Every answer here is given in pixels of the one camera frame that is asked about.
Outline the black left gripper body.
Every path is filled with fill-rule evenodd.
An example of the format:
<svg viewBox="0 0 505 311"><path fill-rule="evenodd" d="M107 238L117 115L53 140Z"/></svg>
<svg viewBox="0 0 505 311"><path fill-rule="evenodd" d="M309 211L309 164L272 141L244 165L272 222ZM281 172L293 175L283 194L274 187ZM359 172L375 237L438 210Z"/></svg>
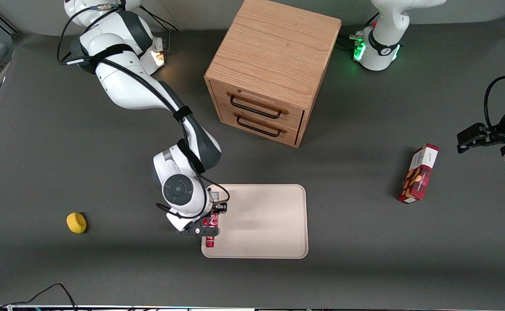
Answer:
<svg viewBox="0 0 505 311"><path fill-rule="evenodd" d="M491 123L489 116L487 116L487 127L495 140L505 144L505 116L495 125Z"/></svg>

